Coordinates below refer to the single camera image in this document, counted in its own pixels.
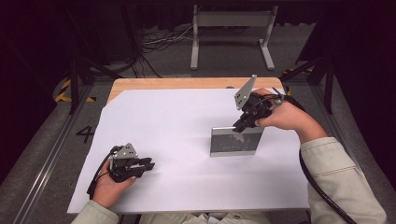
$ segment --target dark background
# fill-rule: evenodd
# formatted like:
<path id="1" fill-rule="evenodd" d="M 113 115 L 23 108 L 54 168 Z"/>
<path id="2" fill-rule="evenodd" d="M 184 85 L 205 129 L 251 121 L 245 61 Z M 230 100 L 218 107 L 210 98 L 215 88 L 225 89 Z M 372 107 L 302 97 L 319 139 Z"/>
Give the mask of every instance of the dark background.
<path id="1" fill-rule="evenodd" d="M 311 60 L 323 53 L 323 49 L 337 46 L 333 55 L 335 75 L 367 145 L 395 187 L 396 35 L 393 26 L 396 16 L 392 11 L 392 3 L 361 2 L 364 4 L 341 7 L 344 10 L 332 14 L 333 23 L 314 30 L 305 48 L 306 52 L 315 49 L 311 51 L 314 53 L 307 53 L 300 60 Z M 79 53 L 94 60 L 95 55 L 102 55 L 104 60 L 111 63 L 112 60 L 131 60 L 136 55 L 120 52 L 117 57 L 113 57 L 114 53 L 109 57 L 108 48 L 111 46 L 95 44 L 100 42 L 98 39 L 104 31 L 94 27 L 91 30 L 86 27 L 80 31 L 76 29 L 83 26 L 84 20 L 97 20 L 95 13 L 89 12 L 87 7 L 70 7 L 70 13 L 73 18 L 77 18 L 78 26 L 67 20 L 60 25 L 48 12 L 48 7 L 42 4 L 41 1 L 26 0 L 0 3 L 1 181 L 56 106 L 52 92 L 59 81 L 68 75 L 67 69 L 73 55 L 60 30 L 66 30 L 76 40 Z M 322 5 L 282 6 L 278 10 L 276 25 L 315 22 L 324 8 Z M 140 7 L 139 11 L 142 12 L 142 27 L 158 25 L 159 29 L 172 30 L 177 25 L 191 22 L 191 6 L 145 6 Z M 87 48 L 96 49 L 97 52 L 90 55 Z"/>

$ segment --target beige sleeve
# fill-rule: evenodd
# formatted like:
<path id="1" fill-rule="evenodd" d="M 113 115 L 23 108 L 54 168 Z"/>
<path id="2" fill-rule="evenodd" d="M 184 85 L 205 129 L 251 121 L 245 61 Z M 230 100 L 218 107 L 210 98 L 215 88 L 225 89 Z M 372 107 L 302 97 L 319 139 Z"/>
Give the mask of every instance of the beige sleeve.
<path id="1" fill-rule="evenodd" d="M 119 217 L 115 213 L 90 200 L 72 224 L 117 224 L 118 222 Z"/>
<path id="2" fill-rule="evenodd" d="M 384 209 L 342 145 L 333 137 L 301 145 L 304 163 L 324 192 L 356 223 L 385 223 Z M 345 223 L 308 184 L 312 223 Z"/>

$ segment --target number 4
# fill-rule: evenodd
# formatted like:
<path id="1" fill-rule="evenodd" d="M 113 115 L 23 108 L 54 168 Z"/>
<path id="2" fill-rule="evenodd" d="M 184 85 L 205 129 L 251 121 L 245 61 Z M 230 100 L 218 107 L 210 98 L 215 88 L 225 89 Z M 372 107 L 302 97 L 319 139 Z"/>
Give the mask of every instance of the number 4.
<path id="1" fill-rule="evenodd" d="M 87 143 L 88 137 L 90 137 L 90 135 L 94 135 L 94 134 L 95 134 L 95 133 L 91 133 L 91 129 L 92 129 L 92 127 L 88 125 L 88 126 L 85 127 L 83 130 L 81 130 L 81 131 L 79 131 L 78 133 L 76 133 L 76 135 L 83 135 L 83 136 L 85 136 L 84 143 Z"/>

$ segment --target white paper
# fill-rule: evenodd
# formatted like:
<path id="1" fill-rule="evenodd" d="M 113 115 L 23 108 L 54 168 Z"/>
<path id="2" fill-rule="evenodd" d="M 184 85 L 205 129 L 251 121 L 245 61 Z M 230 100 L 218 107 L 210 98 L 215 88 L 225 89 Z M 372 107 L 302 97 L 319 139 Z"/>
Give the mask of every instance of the white paper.
<path id="1" fill-rule="evenodd" d="M 114 146 L 132 143 L 152 171 L 128 188 L 116 213 L 307 208 L 307 182 L 294 131 L 264 130 L 256 155 L 210 158 L 213 127 L 241 116 L 238 90 L 124 91 L 102 111 L 91 150 L 67 210 L 78 213 L 98 166 Z"/>

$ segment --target hand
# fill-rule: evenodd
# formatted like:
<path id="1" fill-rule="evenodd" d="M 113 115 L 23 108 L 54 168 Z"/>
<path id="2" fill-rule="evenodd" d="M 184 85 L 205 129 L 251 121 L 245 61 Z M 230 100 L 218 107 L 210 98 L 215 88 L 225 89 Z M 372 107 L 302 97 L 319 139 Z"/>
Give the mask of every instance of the hand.
<path id="1" fill-rule="evenodd" d="M 104 208 L 111 207 L 121 194 L 136 181 L 136 177 L 133 176 L 123 182 L 115 182 L 108 174 L 109 165 L 110 160 L 107 160 L 99 173 L 99 176 L 102 176 L 97 180 L 95 193 L 92 198 Z"/>
<path id="2" fill-rule="evenodd" d="M 266 89 L 254 91 L 259 95 L 273 94 Z M 295 130 L 299 135 L 301 144 L 320 137 L 327 137 L 323 128 L 307 113 L 291 103 L 284 101 L 276 107 L 270 117 L 256 120 L 257 126 L 275 126 L 284 130 Z"/>

